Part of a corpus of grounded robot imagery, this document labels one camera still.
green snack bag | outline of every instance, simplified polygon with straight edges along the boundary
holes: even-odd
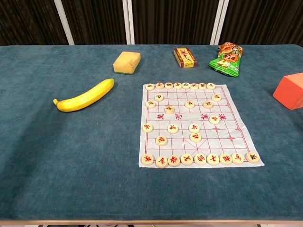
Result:
[[[209,62],[214,70],[227,76],[238,77],[243,48],[232,43],[219,46],[218,58]]]

paper chess board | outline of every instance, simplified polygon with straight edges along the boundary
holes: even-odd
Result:
[[[219,94],[222,99],[220,102],[212,101],[213,94]],[[156,94],[162,94],[164,99],[156,102],[155,108],[147,108],[146,102],[154,100]],[[195,103],[195,107],[188,109],[185,107],[185,102],[191,100]],[[203,102],[213,102],[211,109],[203,107]],[[168,114],[165,113],[164,108],[167,105],[172,105],[175,112]],[[220,122],[213,125],[209,122],[209,117],[216,115]],[[145,123],[153,125],[153,131],[145,133],[141,129],[140,136],[140,154],[139,166],[140,167],[153,167],[155,160],[159,156],[169,158],[171,155],[181,157],[183,154],[190,154],[194,157],[196,154],[217,154],[220,156],[222,153],[234,154],[241,153],[244,155],[244,162],[241,165],[232,163],[225,166],[219,163],[212,166],[206,163],[203,166],[195,164],[185,166],[180,164],[173,168],[218,168],[218,167],[251,167],[263,166],[264,163],[260,159],[258,163],[250,163],[246,160],[245,156],[249,151],[256,152],[256,148],[250,137],[249,131],[240,118],[235,104],[232,101],[231,95],[226,85],[216,85],[215,89],[193,90],[193,89],[153,89],[147,90],[143,86],[142,98],[142,117],[141,127]],[[200,142],[192,142],[189,138],[190,131],[188,127],[190,124],[197,124],[200,127],[200,134],[202,140]],[[169,124],[176,124],[179,128],[176,134],[170,134],[167,131]],[[155,143],[157,136],[162,135],[167,138],[165,146],[158,146]],[[150,166],[145,166],[141,162],[141,157],[144,154],[151,154],[154,157],[154,162]]]

yellow banana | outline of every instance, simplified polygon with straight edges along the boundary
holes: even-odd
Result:
[[[80,110],[93,104],[106,95],[106,93],[108,93],[114,86],[114,82],[114,79],[105,79],[82,95],[62,101],[58,101],[55,98],[53,103],[57,106],[58,110],[63,112]]]

orange cube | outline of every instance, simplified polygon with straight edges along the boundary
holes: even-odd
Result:
[[[284,76],[273,96],[290,110],[303,107],[303,72]]]

black curtain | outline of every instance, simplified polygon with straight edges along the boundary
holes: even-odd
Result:
[[[230,0],[224,42],[303,46],[303,0]]]
[[[75,44],[126,44],[122,0],[62,0]]]
[[[136,44],[209,44],[219,0],[132,0]]]
[[[68,44],[53,0],[0,0],[0,45]]]

